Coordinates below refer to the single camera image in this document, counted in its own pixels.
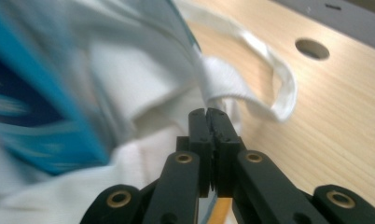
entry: wooden surface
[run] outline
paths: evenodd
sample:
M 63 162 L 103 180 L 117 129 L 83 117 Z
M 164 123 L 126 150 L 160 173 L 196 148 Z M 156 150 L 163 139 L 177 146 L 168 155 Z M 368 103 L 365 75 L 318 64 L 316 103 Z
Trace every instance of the wooden surface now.
M 261 120 L 243 109 L 247 147 L 269 155 L 306 192 L 336 184 L 375 206 L 375 49 L 271 1 L 196 2 L 242 23 L 296 73 L 299 98 L 289 121 Z M 204 54 L 233 64 L 254 92 L 271 102 L 272 76 L 266 64 L 231 37 L 189 26 Z M 295 47 L 302 37 L 326 46 L 329 58 L 318 61 L 302 55 Z

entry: circular hole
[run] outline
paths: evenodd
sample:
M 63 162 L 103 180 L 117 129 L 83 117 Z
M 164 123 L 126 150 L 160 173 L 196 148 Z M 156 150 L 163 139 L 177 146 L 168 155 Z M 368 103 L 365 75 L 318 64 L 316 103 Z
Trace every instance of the circular hole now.
M 329 50 L 322 44 L 311 39 L 298 39 L 295 43 L 300 53 L 315 60 L 325 60 L 329 57 Z
M 327 198 L 333 202 L 335 205 L 343 208 L 353 208 L 355 207 L 354 200 L 346 194 L 337 192 L 335 190 L 330 191 L 326 194 Z
M 294 214 L 293 220 L 295 220 L 295 223 L 297 224 L 311 224 L 312 223 L 309 217 L 301 213 Z
M 109 207 L 119 208 L 130 202 L 131 194 L 127 190 L 118 190 L 108 196 L 106 203 Z
M 160 224 L 176 224 L 178 218 L 172 213 L 166 213 L 161 216 Z
M 251 162 L 261 162 L 261 161 L 263 161 L 263 158 L 260 155 L 257 155 L 256 153 L 247 154 L 246 159 L 251 161 Z
M 176 156 L 176 161 L 180 163 L 189 163 L 193 160 L 188 154 L 181 154 Z

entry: white fabric strap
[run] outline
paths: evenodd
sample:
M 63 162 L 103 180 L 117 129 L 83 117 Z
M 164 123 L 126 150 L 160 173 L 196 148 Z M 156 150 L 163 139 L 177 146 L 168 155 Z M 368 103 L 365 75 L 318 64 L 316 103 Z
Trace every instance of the white fabric strap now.
M 272 67 L 274 74 L 282 82 L 272 106 L 267 106 L 257 99 L 234 68 L 217 58 L 203 58 L 206 76 L 200 76 L 198 79 L 207 104 L 217 104 L 221 98 L 232 97 L 245 100 L 250 112 L 262 118 L 287 120 L 296 105 L 298 87 L 295 76 L 286 62 L 237 21 L 186 0 L 175 0 L 175 4 L 185 20 L 203 24 L 219 33 L 243 40 Z

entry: wooden table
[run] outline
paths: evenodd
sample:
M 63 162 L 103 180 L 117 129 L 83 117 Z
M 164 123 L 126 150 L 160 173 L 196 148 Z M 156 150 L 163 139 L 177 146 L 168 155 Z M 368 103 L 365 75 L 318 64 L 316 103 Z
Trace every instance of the wooden table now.
M 285 123 L 255 118 L 243 108 L 242 138 L 266 153 L 299 188 L 336 184 L 375 206 L 375 49 L 268 0 L 204 1 L 242 23 L 275 49 L 296 73 L 299 98 Z M 272 71 L 244 43 L 198 24 L 189 26 L 206 55 L 233 64 L 255 93 L 272 100 Z M 295 43 L 310 38 L 330 55 L 314 60 Z M 212 218 L 223 220 L 221 201 Z

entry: gray surface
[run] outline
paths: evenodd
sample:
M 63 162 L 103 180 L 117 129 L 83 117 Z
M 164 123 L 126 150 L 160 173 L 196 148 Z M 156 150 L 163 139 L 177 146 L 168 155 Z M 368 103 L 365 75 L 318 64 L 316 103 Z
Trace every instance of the gray surface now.
M 375 13 L 358 6 L 358 0 L 351 0 L 354 4 L 344 0 L 273 1 L 375 48 Z

